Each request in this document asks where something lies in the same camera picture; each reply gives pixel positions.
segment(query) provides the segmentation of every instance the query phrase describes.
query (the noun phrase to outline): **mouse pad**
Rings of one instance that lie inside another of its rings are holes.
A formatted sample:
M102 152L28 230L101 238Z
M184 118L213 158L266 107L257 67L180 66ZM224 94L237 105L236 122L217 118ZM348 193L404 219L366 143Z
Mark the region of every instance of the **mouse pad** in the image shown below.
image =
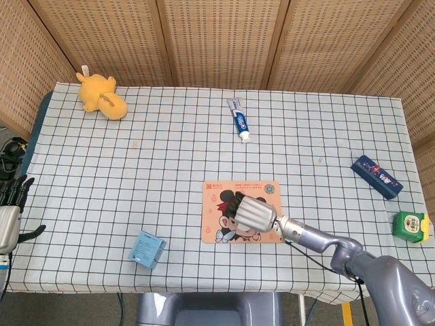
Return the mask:
M275 207L281 216L279 183L276 181L205 181L203 184L203 219L201 238L207 243L278 243L274 231L242 231L225 210L236 192L257 198Z

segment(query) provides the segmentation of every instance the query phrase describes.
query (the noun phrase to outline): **toothpaste cap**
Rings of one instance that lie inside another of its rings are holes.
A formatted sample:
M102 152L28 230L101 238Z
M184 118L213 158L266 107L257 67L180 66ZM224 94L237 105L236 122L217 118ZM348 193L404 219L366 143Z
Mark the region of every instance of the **toothpaste cap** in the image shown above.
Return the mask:
M242 131L239 136L242 138L242 143L248 143L251 141L251 139L249 139L249 131Z

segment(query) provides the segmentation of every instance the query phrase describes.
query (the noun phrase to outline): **woven wall panel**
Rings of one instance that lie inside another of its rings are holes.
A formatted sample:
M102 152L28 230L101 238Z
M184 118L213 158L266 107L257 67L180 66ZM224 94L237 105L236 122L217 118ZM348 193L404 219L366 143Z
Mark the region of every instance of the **woven wall panel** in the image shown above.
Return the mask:
M268 88L340 92L403 0L292 0Z
M260 88L280 0L158 4L179 86Z
M77 70L88 65L91 73L114 76L120 86L170 84L149 1L31 2Z
M412 143L435 132L435 1L403 24L354 90L402 99Z
M18 0L0 0L0 39L0 120L27 139L42 98L73 70Z
M432 221L435 221L435 147L415 158L421 186Z

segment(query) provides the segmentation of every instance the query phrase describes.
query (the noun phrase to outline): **yellow tape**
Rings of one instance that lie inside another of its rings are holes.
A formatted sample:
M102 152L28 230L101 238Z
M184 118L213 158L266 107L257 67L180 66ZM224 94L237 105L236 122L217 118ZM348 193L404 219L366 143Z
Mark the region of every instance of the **yellow tape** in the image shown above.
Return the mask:
M341 304L341 310L343 311L344 326L353 326L351 304L349 302L345 302L344 304Z

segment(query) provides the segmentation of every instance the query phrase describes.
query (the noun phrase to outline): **cartoon character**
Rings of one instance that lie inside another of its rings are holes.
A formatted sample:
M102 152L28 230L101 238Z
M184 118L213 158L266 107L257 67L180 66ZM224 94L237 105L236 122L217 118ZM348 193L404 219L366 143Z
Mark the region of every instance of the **cartoon character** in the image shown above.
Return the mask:
M241 230L237 227L233 217L226 216L225 211L234 196L234 192L231 190L224 190L220 193L222 203L217 206L217 210L222 212L222 216L219 218L219 224L222 229L216 232L215 241L222 243L227 243L231 240L237 241L238 239L242 241L260 241L261 235L258 231L253 229L245 230L245 228ZM263 197L258 197L257 199L266 202Z

